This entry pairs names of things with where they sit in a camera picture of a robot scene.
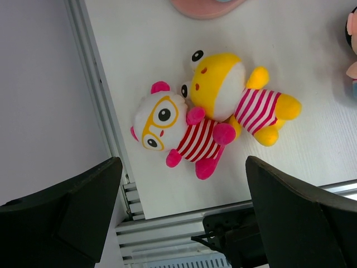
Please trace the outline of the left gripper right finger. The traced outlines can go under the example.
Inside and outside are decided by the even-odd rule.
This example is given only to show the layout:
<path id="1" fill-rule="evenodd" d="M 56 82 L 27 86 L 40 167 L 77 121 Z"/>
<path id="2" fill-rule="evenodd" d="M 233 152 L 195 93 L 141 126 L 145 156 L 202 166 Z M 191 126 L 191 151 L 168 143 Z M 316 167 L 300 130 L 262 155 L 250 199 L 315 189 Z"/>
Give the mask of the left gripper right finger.
<path id="1" fill-rule="evenodd" d="M 255 156 L 245 169 L 270 267 L 356 267 L 356 201 Z"/>

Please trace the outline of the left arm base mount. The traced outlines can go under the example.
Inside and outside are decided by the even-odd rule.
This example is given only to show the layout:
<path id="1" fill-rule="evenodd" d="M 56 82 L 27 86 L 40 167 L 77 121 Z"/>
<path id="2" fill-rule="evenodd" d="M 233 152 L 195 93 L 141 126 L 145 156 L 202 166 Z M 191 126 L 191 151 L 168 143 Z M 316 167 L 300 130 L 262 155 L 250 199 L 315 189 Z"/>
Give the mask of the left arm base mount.
<path id="1" fill-rule="evenodd" d="M 222 253 L 232 267 L 268 264 L 253 208 L 212 214 L 202 224 L 205 233 L 191 240 Z"/>

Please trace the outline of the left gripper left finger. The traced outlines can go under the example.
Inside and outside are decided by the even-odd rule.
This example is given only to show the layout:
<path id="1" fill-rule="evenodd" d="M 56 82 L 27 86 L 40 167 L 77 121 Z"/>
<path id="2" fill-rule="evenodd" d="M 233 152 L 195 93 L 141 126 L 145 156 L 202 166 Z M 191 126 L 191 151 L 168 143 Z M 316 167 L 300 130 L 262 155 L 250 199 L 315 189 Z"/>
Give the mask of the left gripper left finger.
<path id="1" fill-rule="evenodd" d="M 111 157 L 88 171 L 1 206 L 1 267 L 94 267 L 122 176 Z"/>

